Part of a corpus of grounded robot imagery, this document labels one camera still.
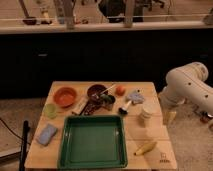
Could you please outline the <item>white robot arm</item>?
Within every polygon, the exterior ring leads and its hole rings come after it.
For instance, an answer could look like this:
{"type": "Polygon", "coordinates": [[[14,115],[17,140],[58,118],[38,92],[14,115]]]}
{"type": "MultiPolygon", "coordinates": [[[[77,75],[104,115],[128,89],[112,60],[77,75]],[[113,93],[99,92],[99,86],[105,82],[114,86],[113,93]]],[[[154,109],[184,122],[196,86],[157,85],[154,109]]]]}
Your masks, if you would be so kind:
{"type": "Polygon", "coordinates": [[[213,87],[205,83],[208,75],[207,67],[201,62],[171,69],[166,74],[167,85],[158,95],[165,125],[172,122],[176,115],[174,108],[185,100],[213,115],[213,87]]]}

